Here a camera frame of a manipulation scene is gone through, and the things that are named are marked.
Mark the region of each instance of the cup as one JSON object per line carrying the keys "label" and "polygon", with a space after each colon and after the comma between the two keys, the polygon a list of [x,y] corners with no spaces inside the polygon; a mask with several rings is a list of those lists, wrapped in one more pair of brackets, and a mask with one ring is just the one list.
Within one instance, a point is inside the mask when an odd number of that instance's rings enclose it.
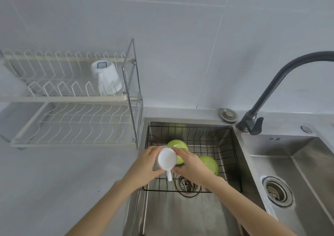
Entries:
{"label": "cup", "polygon": [[114,95],[121,90],[122,82],[118,76],[116,67],[108,59],[95,61],[90,69],[93,77],[98,81],[98,90],[102,96]]}
{"label": "cup", "polygon": [[172,168],[175,167],[177,162],[177,155],[173,149],[164,147],[159,151],[156,157],[156,163],[158,167],[166,171],[167,180],[172,180]]}

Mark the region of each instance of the black faucet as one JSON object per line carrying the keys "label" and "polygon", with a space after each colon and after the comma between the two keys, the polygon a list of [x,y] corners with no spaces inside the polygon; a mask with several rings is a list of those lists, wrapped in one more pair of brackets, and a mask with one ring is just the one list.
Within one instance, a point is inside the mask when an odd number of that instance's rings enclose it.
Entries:
{"label": "black faucet", "polygon": [[249,131],[250,135],[258,135],[262,132],[262,122],[263,117],[259,117],[256,121],[256,116],[260,108],[267,101],[273,91],[278,87],[281,81],[285,78],[285,76],[290,73],[293,69],[298,66],[317,62],[317,61],[332,61],[334,62],[334,51],[319,51],[314,53],[309,53],[290,61],[282,69],[276,74],[273,80],[270,82],[268,87],[265,89],[263,94],[254,104],[253,108],[246,112],[244,117],[241,119],[239,123],[237,123],[238,129],[241,131],[247,132]]}

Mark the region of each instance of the drain hole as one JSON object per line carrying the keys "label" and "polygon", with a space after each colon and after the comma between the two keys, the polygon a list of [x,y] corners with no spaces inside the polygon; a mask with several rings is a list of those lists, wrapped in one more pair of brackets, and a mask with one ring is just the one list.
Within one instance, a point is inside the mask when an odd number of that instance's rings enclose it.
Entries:
{"label": "drain hole", "polygon": [[174,180],[175,187],[179,191],[179,193],[182,196],[185,197],[194,197],[198,195],[199,186],[195,183],[192,183],[187,178],[184,178],[183,176],[179,175]]}
{"label": "drain hole", "polygon": [[276,177],[266,177],[263,186],[267,192],[269,199],[279,206],[289,206],[292,204],[293,198],[290,188]]}

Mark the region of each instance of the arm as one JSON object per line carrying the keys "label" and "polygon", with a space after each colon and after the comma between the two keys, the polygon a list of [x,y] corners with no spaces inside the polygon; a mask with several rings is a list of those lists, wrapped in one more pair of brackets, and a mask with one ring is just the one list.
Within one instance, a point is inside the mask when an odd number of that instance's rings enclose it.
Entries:
{"label": "arm", "polygon": [[223,178],[214,175],[197,155],[186,149],[173,150],[185,163],[184,167],[175,167],[173,171],[213,192],[250,235],[296,236],[285,225],[232,188]]}
{"label": "arm", "polygon": [[153,171],[152,167],[160,147],[149,147],[132,164],[125,176],[114,183],[112,188],[92,209],[72,227],[65,236],[99,236],[103,233],[118,207],[136,189],[147,185],[165,171]]}

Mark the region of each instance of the person's left arm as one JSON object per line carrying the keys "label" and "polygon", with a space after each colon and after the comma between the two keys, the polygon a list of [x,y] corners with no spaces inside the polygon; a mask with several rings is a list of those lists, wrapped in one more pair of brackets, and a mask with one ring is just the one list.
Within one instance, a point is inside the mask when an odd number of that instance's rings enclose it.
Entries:
{"label": "person's left arm", "polygon": [[94,205],[86,215],[72,227],[65,236],[100,236],[118,207],[136,189],[147,185],[165,171],[153,171],[153,165],[162,146],[149,147],[132,164],[125,176]]}

